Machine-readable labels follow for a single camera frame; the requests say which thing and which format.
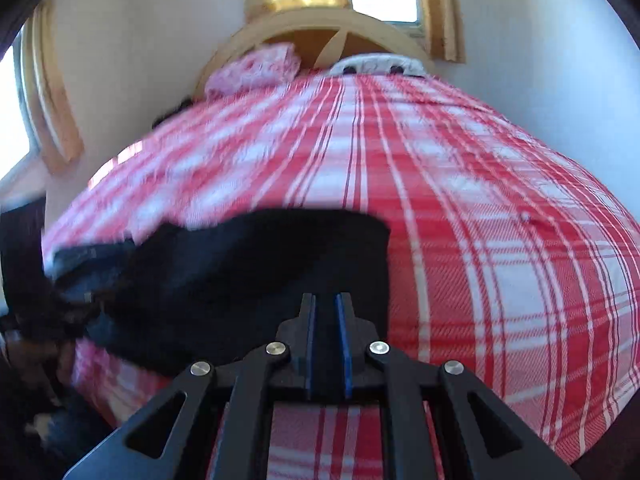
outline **pink floral pillow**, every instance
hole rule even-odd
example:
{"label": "pink floral pillow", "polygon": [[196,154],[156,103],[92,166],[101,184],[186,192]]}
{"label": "pink floral pillow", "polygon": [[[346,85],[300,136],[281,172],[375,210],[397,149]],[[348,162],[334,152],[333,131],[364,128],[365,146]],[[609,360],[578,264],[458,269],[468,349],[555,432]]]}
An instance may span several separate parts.
{"label": "pink floral pillow", "polygon": [[300,58],[294,50],[292,43],[277,43],[223,66],[209,76],[207,98],[293,81],[300,70]]}

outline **black fabric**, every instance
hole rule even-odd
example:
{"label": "black fabric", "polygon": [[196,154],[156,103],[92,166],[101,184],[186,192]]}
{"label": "black fabric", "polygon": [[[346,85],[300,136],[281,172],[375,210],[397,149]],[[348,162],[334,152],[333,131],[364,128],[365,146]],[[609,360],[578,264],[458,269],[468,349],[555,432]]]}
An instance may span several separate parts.
{"label": "black fabric", "polygon": [[118,283],[135,250],[131,238],[114,244],[65,248],[55,254],[49,277],[65,301],[92,301],[102,290],[110,290]]}
{"label": "black fabric", "polygon": [[261,210],[195,231],[164,224],[136,248],[113,302],[87,327],[99,346],[165,375],[243,358],[298,315],[305,292],[350,292],[386,337],[388,229],[343,210]]}
{"label": "black fabric", "polygon": [[20,377],[0,358],[0,478],[58,480],[65,465],[46,453],[37,435],[24,427],[37,413],[54,409],[47,396],[25,388]]}
{"label": "black fabric", "polygon": [[50,290],[42,270],[40,240],[44,229],[46,197],[0,212],[2,287],[11,312],[28,317],[39,309]]}
{"label": "black fabric", "polygon": [[48,456],[64,471],[71,469],[111,434],[112,428],[75,390],[51,417],[44,444]]}
{"label": "black fabric", "polygon": [[162,114],[159,116],[152,124],[151,129],[155,130],[160,124],[164,123],[167,119],[172,118],[174,115],[179,114],[180,112],[185,111],[187,108],[193,106],[193,99],[190,97],[186,97],[182,100],[182,102],[172,110]]}

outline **arched headboard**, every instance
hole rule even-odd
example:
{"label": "arched headboard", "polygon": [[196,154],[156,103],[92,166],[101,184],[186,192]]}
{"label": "arched headboard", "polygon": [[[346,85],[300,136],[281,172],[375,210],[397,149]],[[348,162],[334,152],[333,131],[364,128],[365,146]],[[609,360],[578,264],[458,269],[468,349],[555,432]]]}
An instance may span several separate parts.
{"label": "arched headboard", "polygon": [[261,45],[283,41],[296,45],[303,69],[329,68],[356,54],[389,52],[419,59],[427,72],[433,72],[428,54],[393,25],[355,10],[307,7],[270,14],[236,32],[202,70],[194,97],[203,97],[214,70]]}

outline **silver bolt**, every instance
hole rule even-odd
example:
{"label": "silver bolt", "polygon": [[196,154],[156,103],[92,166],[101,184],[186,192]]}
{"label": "silver bolt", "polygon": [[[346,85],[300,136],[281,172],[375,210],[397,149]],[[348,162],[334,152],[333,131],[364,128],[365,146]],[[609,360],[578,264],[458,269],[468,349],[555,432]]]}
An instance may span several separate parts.
{"label": "silver bolt", "polygon": [[447,361],[444,363],[444,371],[451,375],[460,375],[465,371],[465,367],[460,361]]}
{"label": "silver bolt", "polygon": [[267,345],[267,354],[270,355],[281,355],[287,349],[287,345],[281,343],[280,341],[274,341],[273,343],[269,343]]}
{"label": "silver bolt", "polygon": [[384,341],[374,341],[369,345],[372,354],[384,355],[389,352],[389,345]]}
{"label": "silver bolt", "polygon": [[202,377],[207,375],[211,371],[211,365],[206,361],[198,361],[191,365],[191,374]]}

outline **red plaid bedspread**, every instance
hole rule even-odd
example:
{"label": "red plaid bedspread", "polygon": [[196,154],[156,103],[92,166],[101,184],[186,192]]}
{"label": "red plaid bedspread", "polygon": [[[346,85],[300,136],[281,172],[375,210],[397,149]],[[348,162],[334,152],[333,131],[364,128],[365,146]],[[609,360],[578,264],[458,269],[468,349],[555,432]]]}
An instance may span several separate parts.
{"label": "red plaid bedspread", "polygon": [[[388,341],[471,368],[567,462],[638,389],[638,224],[580,165],[437,79],[310,76],[194,106],[105,165],[44,237],[140,242],[263,206],[391,227]],[[166,379],[78,344],[120,424]],[[278,406],[269,477],[382,475],[372,408]]]}

